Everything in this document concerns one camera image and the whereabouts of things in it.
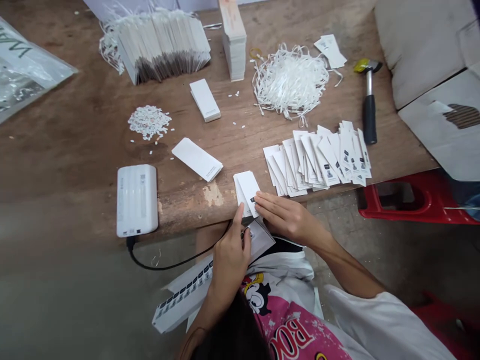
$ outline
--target red chair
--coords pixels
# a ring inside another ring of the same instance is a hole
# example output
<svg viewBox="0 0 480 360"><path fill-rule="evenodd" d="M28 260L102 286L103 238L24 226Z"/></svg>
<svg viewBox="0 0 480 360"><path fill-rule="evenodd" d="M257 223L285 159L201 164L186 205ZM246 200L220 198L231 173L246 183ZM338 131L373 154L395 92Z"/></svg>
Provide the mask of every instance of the red chair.
<svg viewBox="0 0 480 360"><path fill-rule="evenodd" d="M469 316L462 317L452 306L424 291L427 303L412 308L412 312L458 360L476 360L480 353L476 338L480 328Z"/></svg>
<svg viewBox="0 0 480 360"><path fill-rule="evenodd" d="M480 225L480 222L475 221L464 210L445 209L458 208L459 206L452 197L447 179L436 170L420 172L386 182L410 184L415 197L414 202L404 204L400 210L385 209L382 207L377 186L369 185L363 189L367 207L366 209L358 209L358 212L364 218Z"/></svg>

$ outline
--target plastic bag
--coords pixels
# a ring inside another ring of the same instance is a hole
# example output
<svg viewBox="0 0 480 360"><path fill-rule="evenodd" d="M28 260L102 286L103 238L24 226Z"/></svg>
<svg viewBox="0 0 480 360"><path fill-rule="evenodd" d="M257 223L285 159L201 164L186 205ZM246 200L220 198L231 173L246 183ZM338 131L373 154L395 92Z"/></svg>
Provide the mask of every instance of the plastic bag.
<svg viewBox="0 0 480 360"><path fill-rule="evenodd" d="M77 72L0 17L0 124Z"/></svg>

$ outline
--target tangled white string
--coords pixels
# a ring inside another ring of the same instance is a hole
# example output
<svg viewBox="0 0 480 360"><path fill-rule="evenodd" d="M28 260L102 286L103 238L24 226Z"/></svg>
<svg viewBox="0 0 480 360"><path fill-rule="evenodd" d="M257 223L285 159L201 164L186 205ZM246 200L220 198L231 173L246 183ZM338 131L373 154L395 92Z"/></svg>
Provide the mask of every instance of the tangled white string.
<svg viewBox="0 0 480 360"><path fill-rule="evenodd" d="M100 22L100 27L103 31L103 36L98 43L98 52L103 60L114 67L119 75L122 75L125 66L122 59L120 59L120 54L118 52L115 27L110 22Z"/></svg>
<svg viewBox="0 0 480 360"><path fill-rule="evenodd" d="M298 119L301 128L308 126L305 115L320 104L329 82L326 61L320 55L311 57L306 46L295 45L289 51L285 43L267 60L258 58L251 83L262 116L263 110L276 111L287 120Z"/></svg>

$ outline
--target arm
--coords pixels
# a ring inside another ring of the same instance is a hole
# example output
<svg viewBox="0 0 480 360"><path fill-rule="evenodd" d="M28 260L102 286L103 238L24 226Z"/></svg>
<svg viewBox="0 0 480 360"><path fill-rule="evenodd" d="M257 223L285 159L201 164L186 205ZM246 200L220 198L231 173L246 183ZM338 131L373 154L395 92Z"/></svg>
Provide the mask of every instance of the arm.
<svg viewBox="0 0 480 360"><path fill-rule="evenodd" d="M186 333L175 359L190 359L195 348L202 343L207 332L219 322L232 304L250 261L252 239L250 229L245 230L243 241L242 215L244 204L238 207L231 228L213 248L213 275L207 295L195 320Z"/></svg>
<svg viewBox="0 0 480 360"><path fill-rule="evenodd" d="M346 292L369 299L386 291L301 204L260 191L255 202L257 211L275 232L315 251Z"/></svg>

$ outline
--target black hammer handle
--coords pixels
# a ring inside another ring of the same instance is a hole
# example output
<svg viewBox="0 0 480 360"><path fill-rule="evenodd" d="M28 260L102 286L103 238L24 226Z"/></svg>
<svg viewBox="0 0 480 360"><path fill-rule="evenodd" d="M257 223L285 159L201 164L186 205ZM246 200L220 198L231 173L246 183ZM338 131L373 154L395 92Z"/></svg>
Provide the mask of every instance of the black hammer handle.
<svg viewBox="0 0 480 360"><path fill-rule="evenodd" d="M377 126L375 124L375 97L367 95L363 102L363 135L366 145L377 143Z"/></svg>

